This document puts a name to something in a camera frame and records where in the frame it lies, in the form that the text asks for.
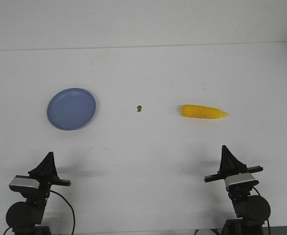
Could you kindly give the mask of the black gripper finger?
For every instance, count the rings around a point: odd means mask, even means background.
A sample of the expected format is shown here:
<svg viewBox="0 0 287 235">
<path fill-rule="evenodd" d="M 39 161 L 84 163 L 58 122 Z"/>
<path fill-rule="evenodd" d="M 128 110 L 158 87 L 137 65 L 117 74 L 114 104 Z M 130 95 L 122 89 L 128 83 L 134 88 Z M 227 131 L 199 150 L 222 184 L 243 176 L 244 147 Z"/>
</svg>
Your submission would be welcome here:
<svg viewBox="0 0 287 235">
<path fill-rule="evenodd" d="M 220 174 L 225 174 L 228 168 L 228 148 L 226 145 L 223 145 L 221 148 Z"/>
<path fill-rule="evenodd" d="M 37 167 L 29 171 L 30 176 L 40 176 L 47 177 L 51 175 L 51 152 L 49 152 L 46 157 L 39 163 Z"/>
<path fill-rule="evenodd" d="M 50 177 L 53 179 L 59 179 L 58 173 L 57 173 L 57 169 L 55 166 L 55 159 L 54 159 L 54 153 L 53 152 L 49 152 L 49 160 L 50 160 Z"/>
<path fill-rule="evenodd" d="M 238 173 L 247 172 L 247 167 L 245 164 L 240 162 L 228 149 L 228 170 L 237 171 Z"/>
</svg>

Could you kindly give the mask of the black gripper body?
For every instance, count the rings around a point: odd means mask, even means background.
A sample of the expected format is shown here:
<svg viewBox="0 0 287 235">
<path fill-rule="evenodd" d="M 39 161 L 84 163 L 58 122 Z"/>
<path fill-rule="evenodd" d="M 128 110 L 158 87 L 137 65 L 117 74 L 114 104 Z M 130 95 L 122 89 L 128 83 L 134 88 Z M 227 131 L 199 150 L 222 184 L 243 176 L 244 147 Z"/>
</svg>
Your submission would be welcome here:
<svg viewBox="0 0 287 235">
<path fill-rule="evenodd" d="M 64 179 L 53 179 L 53 178 L 21 176 L 21 175 L 16 175 L 15 177 L 31 178 L 37 180 L 40 183 L 38 190 L 19 192 L 23 196 L 39 196 L 40 194 L 46 194 L 50 191 L 51 186 L 53 185 L 64 186 L 64 187 L 69 187 L 71 185 L 70 180 L 64 180 Z"/>
<path fill-rule="evenodd" d="M 261 171 L 263 171 L 263 167 L 253 166 L 253 167 L 248 167 L 246 173 L 252 174 L 252 173 L 257 173 Z M 225 176 L 222 176 L 220 173 L 214 174 L 214 175 L 208 175 L 204 177 L 204 182 L 209 183 L 213 181 L 224 180 L 228 176 L 237 175 L 237 174 L 241 174 L 241 173 L 232 173 L 230 175 L 225 175 Z M 228 193 L 250 193 L 253 187 L 251 185 L 240 185 L 240 186 L 238 185 L 237 187 L 230 188 L 230 190 L 226 189 L 226 191 Z"/>
</svg>

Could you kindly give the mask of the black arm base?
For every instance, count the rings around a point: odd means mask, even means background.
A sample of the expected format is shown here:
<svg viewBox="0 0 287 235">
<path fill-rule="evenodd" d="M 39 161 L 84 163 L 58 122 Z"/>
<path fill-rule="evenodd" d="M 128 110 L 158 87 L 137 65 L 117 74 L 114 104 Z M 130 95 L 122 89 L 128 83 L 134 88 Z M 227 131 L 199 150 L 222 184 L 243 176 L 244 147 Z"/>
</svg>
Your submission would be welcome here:
<svg viewBox="0 0 287 235">
<path fill-rule="evenodd" d="M 52 235 L 50 228 L 48 226 L 33 226 L 27 228 L 7 228 L 3 235 L 5 235 L 9 230 L 15 235 Z"/>
<path fill-rule="evenodd" d="M 226 220 L 222 235 L 263 235 L 263 222 L 253 222 L 243 219 Z"/>
</svg>

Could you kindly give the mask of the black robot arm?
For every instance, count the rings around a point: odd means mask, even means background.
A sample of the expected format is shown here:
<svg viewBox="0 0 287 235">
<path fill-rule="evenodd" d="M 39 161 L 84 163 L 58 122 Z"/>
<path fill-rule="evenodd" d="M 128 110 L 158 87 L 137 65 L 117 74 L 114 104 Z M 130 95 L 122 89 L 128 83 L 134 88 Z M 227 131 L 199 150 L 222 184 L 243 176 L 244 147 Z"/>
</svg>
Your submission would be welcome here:
<svg viewBox="0 0 287 235">
<path fill-rule="evenodd" d="M 27 176 L 16 175 L 9 183 L 9 189 L 25 198 L 24 202 L 13 204 L 6 213 L 6 222 L 13 229 L 24 229 L 42 222 L 50 189 L 53 185 L 69 187 L 70 180 L 60 179 L 53 152 L 49 152 L 42 162 Z"/>
<path fill-rule="evenodd" d="M 226 145 L 223 145 L 219 170 L 216 174 L 205 176 L 204 182 L 224 180 L 236 217 L 264 223 L 270 217 L 270 205 L 262 196 L 251 195 L 251 191 L 259 183 L 252 174 L 261 171 L 263 167 L 259 165 L 247 167 L 230 152 Z"/>
</svg>

